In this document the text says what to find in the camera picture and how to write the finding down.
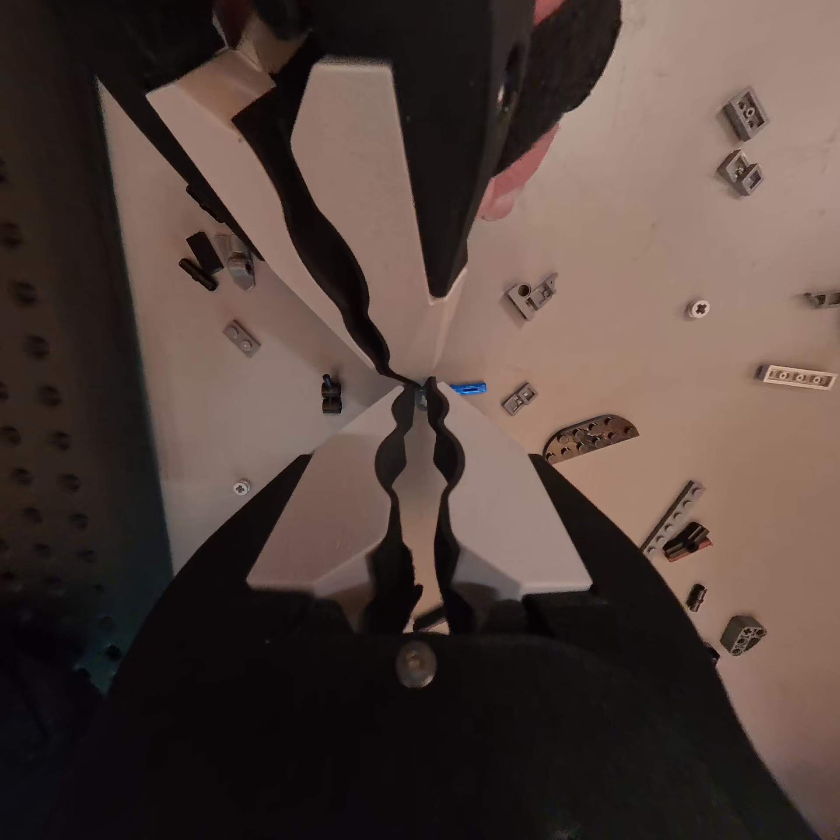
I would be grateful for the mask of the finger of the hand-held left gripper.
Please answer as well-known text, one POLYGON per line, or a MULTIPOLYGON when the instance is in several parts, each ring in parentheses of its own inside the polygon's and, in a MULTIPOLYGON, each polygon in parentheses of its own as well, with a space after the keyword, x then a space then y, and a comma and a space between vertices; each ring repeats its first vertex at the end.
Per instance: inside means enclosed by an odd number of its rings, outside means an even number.
POLYGON ((374 369, 351 337, 337 305, 312 278, 287 230, 284 211, 263 164, 233 117, 275 86, 243 55, 215 55, 183 77, 148 92, 164 126, 205 177, 274 273, 338 338, 374 369))
POLYGON ((316 63, 291 149, 313 201, 362 269, 391 369, 425 381, 443 354, 466 271, 447 296, 431 295, 391 68, 316 63))

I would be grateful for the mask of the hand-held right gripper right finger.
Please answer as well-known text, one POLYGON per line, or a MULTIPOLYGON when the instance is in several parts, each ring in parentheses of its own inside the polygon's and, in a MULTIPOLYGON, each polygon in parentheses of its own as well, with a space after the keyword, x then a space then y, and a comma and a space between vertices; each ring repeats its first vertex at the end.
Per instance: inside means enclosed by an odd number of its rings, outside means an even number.
POLYGON ((475 632, 502 602, 588 592, 592 578, 530 455, 442 382, 427 385, 444 479, 434 564, 448 628, 475 632))

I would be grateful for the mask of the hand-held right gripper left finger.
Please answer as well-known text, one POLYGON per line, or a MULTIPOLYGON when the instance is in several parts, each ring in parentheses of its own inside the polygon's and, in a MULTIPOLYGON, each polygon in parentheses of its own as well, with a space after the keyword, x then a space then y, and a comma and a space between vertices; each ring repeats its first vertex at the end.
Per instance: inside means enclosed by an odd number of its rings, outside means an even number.
POLYGON ((397 386, 313 452, 248 574, 252 590, 335 602, 366 633, 405 630, 422 586, 394 484, 415 392, 397 386))

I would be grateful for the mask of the dark grey lego slope tile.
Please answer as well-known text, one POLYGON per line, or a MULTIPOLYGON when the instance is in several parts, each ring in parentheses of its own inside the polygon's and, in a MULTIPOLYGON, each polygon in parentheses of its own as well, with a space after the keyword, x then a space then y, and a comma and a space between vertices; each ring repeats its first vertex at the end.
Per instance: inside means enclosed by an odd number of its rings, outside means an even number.
POLYGON ((192 252, 196 266, 214 276, 224 267, 222 260, 215 249, 214 243, 204 232, 196 232, 185 239, 187 246, 192 252))

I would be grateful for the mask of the dark grey long lego plate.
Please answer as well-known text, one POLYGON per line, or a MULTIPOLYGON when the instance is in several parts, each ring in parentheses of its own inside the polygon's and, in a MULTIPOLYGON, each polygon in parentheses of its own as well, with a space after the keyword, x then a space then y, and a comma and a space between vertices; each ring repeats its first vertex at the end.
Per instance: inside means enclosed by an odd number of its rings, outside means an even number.
POLYGON ((640 547, 644 556, 651 557, 663 552, 666 543, 687 525, 689 514, 705 491, 705 486, 693 479, 684 485, 640 547))

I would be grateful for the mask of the black and brown lego connector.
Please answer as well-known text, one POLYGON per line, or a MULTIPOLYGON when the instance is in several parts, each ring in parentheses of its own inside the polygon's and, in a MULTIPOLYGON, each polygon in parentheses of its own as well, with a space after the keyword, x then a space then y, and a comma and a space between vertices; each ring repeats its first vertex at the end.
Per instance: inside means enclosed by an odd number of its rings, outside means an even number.
POLYGON ((669 562, 675 562, 710 546, 709 529, 698 521, 691 521, 665 543, 662 554, 669 562))

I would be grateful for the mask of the grey two-stud lego plate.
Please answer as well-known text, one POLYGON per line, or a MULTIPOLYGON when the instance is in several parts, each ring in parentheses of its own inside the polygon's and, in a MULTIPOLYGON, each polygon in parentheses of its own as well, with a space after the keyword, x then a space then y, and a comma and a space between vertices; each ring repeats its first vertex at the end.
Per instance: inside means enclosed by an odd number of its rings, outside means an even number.
POLYGON ((253 358, 261 348, 261 343, 257 340, 256 336, 237 320, 231 320, 225 325, 223 334, 249 359, 253 358))

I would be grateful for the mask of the grey lego beam with holes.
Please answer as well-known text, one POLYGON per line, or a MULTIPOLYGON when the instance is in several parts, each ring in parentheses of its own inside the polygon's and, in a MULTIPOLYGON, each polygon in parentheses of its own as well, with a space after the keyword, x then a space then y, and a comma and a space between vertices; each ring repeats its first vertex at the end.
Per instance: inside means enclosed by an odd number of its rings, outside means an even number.
POLYGON ((755 647, 767 633, 767 628, 753 616, 735 615, 725 626, 720 645, 731 656, 739 657, 755 647))

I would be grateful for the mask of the light grey long lego plate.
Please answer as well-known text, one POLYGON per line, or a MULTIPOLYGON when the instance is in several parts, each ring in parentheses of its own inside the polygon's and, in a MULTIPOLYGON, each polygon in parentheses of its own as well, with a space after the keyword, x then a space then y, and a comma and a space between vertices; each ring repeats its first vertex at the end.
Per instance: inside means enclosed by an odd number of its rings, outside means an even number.
POLYGON ((780 364, 763 364, 756 371, 755 378, 763 384, 829 392, 833 389, 837 381, 837 374, 827 371, 793 368, 780 364))

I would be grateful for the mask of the person's left hand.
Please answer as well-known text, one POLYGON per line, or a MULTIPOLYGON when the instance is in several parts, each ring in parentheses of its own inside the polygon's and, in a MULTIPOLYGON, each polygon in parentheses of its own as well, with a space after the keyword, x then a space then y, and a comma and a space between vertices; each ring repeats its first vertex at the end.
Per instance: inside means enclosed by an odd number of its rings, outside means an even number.
POLYGON ((478 219, 493 222, 510 214, 525 185, 543 162, 559 128, 556 123, 527 153, 491 178, 477 211, 478 219))

